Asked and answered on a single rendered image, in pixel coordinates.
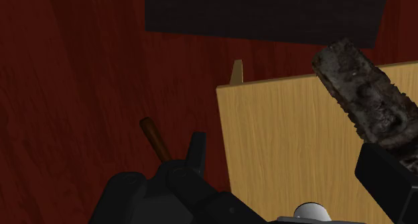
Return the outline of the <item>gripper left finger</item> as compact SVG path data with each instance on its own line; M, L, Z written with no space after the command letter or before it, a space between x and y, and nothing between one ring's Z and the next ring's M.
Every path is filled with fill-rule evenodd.
M147 179L120 172L109 179L88 224L267 224L231 192L204 180L206 134L192 134L184 160L162 163Z

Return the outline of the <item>light wooden table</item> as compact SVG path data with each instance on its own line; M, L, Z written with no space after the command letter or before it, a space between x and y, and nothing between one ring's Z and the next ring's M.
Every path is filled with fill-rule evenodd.
M313 74L216 89L232 193L262 218L323 205L338 221L392 224L354 174L362 140Z

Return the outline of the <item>dark grey rough oblong block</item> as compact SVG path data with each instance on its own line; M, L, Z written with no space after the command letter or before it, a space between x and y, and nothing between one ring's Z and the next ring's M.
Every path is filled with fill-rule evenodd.
M418 176L418 105L346 38L320 50L311 64L358 136Z

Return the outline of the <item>white rounded object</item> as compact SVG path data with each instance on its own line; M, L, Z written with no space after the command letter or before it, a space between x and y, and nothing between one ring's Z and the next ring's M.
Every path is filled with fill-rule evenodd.
M318 203L301 204L295 209L293 216L304 219L315 219L318 221L331 221L327 210Z

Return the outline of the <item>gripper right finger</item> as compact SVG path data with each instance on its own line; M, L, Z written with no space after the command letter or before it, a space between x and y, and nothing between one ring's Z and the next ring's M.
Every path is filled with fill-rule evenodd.
M418 224L418 176L385 149L363 144L354 173L394 224Z

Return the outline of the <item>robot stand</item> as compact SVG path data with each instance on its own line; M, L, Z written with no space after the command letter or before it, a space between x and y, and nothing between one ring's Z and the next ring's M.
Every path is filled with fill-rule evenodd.
M145 0L145 29L373 48L387 0Z

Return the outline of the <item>brown wooden stick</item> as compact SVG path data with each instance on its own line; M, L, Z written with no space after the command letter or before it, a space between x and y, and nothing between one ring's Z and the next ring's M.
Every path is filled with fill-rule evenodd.
M145 134L145 137L157 154L157 157L162 162L168 162L172 160L172 157L169 154L165 142L163 141L154 121L150 117L145 117L139 122L139 124L143 133Z

